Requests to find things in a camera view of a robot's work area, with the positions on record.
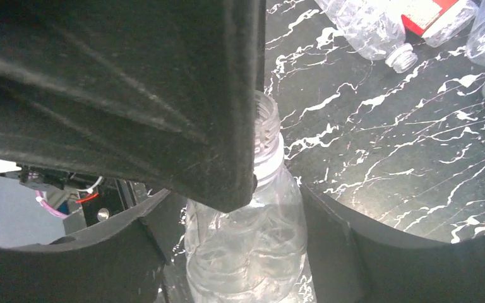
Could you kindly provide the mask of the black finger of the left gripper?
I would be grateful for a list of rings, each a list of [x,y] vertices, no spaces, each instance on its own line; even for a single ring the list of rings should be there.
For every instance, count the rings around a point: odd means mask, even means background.
[[[265,8],[0,1],[0,159],[247,205]]]

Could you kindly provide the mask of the clear crumpled plastic bottle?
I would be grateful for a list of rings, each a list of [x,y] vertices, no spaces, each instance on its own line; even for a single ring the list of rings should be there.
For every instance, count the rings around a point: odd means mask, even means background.
[[[404,24],[391,1],[320,1],[316,4],[363,58],[383,60],[396,73],[417,62]]]

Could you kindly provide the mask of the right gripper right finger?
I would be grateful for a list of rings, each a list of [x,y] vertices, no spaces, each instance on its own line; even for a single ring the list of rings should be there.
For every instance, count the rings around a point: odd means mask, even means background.
[[[485,302],[485,235],[434,241],[301,193],[318,302]]]

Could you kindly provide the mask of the red label plastic bottle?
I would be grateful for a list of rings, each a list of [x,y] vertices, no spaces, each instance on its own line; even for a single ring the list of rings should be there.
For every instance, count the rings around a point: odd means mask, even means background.
[[[471,0],[411,0],[397,1],[397,9],[406,29],[439,47],[469,25],[478,5]]]

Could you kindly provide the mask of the clear unlabelled plastic bottle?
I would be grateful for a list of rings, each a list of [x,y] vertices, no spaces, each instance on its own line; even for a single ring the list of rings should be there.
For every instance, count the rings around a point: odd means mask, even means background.
[[[276,102],[256,92],[251,201],[228,213],[188,201],[186,277],[195,302],[299,302],[308,269],[301,191],[284,163]]]

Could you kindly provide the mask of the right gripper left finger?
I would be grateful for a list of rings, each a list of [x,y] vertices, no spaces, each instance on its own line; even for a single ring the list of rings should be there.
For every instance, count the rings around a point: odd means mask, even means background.
[[[165,258],[152,222],[168,195],[50,244],[0,247],[0,302],[154,302]]]

